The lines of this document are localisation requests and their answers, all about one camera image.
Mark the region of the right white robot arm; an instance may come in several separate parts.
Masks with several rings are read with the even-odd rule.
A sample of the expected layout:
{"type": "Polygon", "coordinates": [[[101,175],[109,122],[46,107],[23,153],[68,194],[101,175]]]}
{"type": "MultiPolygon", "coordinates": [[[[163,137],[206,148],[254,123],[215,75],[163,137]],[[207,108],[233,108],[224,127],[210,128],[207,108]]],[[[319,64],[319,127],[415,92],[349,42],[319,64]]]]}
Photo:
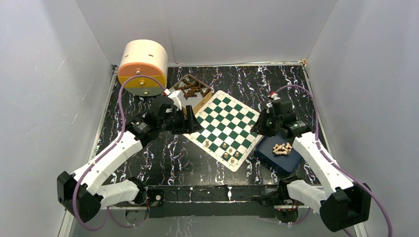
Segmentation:
{"type": "Polygon", "coordinates": [[[276,193],[282,203],[292,204],[295,200],[304,203],[320,214],[332,232],[369,219],[372,199],[369,189],[346,177],[335,167],[334,159],[325,158],[327,151],[309,125],[296,118],[292,101],[271,100],[260,112],[251,132],[291,140],[292,148],[309,164],[323,187],[319,190],[296,176],[286,178],[279,182],[276,193]]]}

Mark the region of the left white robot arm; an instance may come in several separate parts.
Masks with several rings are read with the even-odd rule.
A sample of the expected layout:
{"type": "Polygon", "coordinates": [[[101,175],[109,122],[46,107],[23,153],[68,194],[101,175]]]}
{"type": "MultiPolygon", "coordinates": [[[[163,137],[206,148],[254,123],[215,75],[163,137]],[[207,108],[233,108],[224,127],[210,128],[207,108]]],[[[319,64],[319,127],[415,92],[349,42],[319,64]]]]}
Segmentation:
{"type": "Polygon", "coordinates": [[[147,186],[135,177],[105,185],[110,175],[134,154],[156,140],[160,133],[174,135],[202,131],[191,105],[182,107],[175,96],[157,96],[149,109],[124,123],[121,134],[99,155],[72,173],[57,177],[58,201],[78,221],[90,221],[104,207],[120,202],[143,205],[147,186]]]}

